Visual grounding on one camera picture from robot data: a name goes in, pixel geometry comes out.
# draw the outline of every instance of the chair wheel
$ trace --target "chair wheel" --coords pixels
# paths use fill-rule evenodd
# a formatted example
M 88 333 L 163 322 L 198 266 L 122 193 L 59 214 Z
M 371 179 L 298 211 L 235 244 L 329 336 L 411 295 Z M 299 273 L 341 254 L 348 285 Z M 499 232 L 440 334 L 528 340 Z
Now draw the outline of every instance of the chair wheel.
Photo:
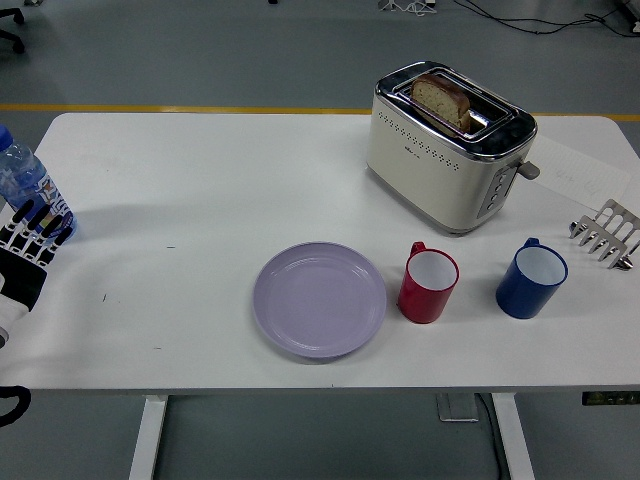
M 20 40 L 13 42 L 13 51 L 16 53 L 24 53 L 24 43 Z

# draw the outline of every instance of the bread slice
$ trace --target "bread slice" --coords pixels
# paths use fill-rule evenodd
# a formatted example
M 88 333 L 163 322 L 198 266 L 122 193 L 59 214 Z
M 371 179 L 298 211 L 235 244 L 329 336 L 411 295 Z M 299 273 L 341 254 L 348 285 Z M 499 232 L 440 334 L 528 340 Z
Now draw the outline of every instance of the bread slice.
M 451 80 L 428 73 L 420 75 L 411 84 L 411 98 L 458 130 L 469 133 L 469 98 Z

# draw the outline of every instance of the mug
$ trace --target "mug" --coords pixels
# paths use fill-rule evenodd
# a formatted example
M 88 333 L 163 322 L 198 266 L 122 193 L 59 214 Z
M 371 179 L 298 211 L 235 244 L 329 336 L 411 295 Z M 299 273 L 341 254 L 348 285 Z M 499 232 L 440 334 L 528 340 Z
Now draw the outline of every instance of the mug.
M 498 289 L 496 301 L 514 317 L 535 317 L 569 275 L 560 254 L 529 238 L 518 249 Z
M 431 323 L 440 317 L 460 270 L 446 253 L 415 242 L 404 270 L 398 308 L 414 323 Z

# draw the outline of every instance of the bottle label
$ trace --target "bottle label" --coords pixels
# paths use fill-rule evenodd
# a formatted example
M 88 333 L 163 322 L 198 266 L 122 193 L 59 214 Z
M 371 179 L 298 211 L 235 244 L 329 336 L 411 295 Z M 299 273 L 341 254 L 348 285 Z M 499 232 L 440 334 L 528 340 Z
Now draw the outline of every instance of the bottle label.
M 53 180 L 49 176 L 49 174 L 45 174 L 37 184 L 37 188 L 34 188 L 31 191 L 31 194 L 27 194 L 20 198 L 7 199 L 7 202 L 14 210 L 18 210 L 24 202 L 28 199 L 32 199 L 34 202 L 34 206 L 31 211 L 24 218 L 23 222 L 26 224 L 33 218 L 33 216 L 40 210 L 44 205 L 51 205 L 51 210 L 47 214 L 47 216 L 40 222 L 40 224 L 36 227 L 36 233 L 42 232 L 44 228 L 49 224 L 51 220 L 55 218 L 56 215 L 62 216 L 62 223 L 58 228 L 56 228 L 49 238 L 52 239 L 56 237 L 62 230 L 66 227 L 70 226 L 73 223 L 73 212 L 65 202 L 62 195 L 58 191 L 56 184 L 53 183 Z

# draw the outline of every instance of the toaster lever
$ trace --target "toaster lever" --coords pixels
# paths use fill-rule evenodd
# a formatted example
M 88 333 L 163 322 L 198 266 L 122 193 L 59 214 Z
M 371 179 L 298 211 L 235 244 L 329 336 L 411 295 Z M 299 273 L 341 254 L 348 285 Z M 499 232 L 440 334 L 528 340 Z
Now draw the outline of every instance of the toaster lever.
M 527 180 L 533 180 L 540 175 L 540 169 L 531 162 L 524 162 L 518 167 L 518 173 Z

